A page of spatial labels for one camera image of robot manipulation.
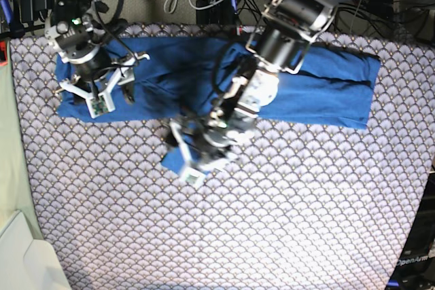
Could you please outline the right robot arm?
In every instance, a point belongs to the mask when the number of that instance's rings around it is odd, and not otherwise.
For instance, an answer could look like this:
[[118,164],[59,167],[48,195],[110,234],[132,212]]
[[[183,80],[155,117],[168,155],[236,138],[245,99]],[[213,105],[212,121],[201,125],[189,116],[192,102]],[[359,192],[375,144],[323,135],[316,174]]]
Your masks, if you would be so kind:
[[114,111],[116,88],[128,104],[134,103],[134,68],[147,58],[146,53],[130,48],[121,58],[109,55],[110,41],[126,47],[119,38],[126,21],[105,23],[100,16],[104,11],[105,4],[99,0],[54,0],[45,23],[48,44],[73,69],[71,77],[59,81],[60,90],[84,101],[93,116]]

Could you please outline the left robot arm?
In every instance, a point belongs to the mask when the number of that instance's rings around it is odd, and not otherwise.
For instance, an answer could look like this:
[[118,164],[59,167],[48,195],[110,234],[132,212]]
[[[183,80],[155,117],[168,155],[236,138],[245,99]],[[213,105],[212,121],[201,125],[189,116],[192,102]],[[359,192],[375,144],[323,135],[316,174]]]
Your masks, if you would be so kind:
[[170,123],[185,166],[214,169],[235,159],[232,146],[252,137],[261,108],[277,95],[279,74],[299,72],[309,48],[332,24],[344,1],[348,0],[270,0],[262,12],[264,32],[259,38],[249,36],[245,48],[250,56],[236,65],[224,89],[219,87],[218,71],[234,43],[220,50],[211,71],[216,94],[211,110],[195,118],[193,127],[178,120]]

